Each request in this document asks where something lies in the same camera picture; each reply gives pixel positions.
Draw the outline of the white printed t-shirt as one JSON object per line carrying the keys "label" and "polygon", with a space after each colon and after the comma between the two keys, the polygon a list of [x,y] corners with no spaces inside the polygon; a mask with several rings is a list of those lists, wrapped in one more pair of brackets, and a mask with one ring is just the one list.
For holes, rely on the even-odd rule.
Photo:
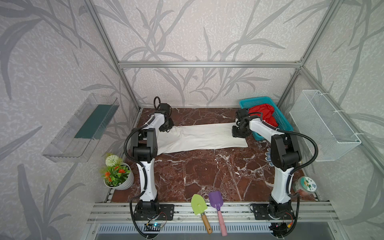
{"label": "white printed t-shirt", "polygon": [[234,123],[206,124],[173,127],[169,132],[160,132],[157,137],[158,155],[193,150],[216,150],[246,148],[247,141],[234,138]]}

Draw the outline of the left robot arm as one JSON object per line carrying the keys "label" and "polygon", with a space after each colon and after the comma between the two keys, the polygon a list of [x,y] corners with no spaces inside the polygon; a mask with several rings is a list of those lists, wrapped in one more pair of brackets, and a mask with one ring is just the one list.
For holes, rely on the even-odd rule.
{"label": "left robot arm", "polygon": [[139,169],[141,187],[139,202],[135,208],[136,219],[151,219],[160,214],[154,174],[155,158],[158,155],[157,135],[169,131],[174,126],[171,113],[170,105],[159,103],[150,118],[130,135],[130,151]]}

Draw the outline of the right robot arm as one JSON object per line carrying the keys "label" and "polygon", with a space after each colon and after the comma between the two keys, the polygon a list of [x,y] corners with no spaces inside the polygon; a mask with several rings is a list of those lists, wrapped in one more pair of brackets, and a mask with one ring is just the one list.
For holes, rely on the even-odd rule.
{"label": "right robot arm", "polygon": [[236,112],[236,125],[232,127],[234,138],[247,138],[253,132],[271,144],[271,161],[275,167],[274,187],[268,205],[273,219],[281,218],[291,207],[291,186],[294,170],[301,160],[297,136],[268,124],[262,113],[250,115],[248,110]]}

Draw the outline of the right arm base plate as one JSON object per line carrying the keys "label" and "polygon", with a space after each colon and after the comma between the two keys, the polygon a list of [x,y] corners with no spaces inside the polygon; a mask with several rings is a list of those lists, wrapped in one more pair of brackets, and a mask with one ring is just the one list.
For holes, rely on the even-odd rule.
{"label": "right arm base plate", "polygon": [[269,203],[252,203],[250,204],[250,210],[254,214],[255,220],[294,220],[296,218],[292,207],[288,207],[286,210],[279,211],[278,213],[270,212],[273,207],[270,207]]}

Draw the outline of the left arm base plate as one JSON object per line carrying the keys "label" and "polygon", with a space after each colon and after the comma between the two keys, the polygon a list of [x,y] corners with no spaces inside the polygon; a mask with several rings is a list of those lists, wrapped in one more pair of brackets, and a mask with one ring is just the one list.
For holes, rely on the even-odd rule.
{"label": "left arm base plate", "polygon": [[139,203],[134,210],[134,219],[136,221],[161,220],[172,221],[175,213],[175,205],[144,205]]}

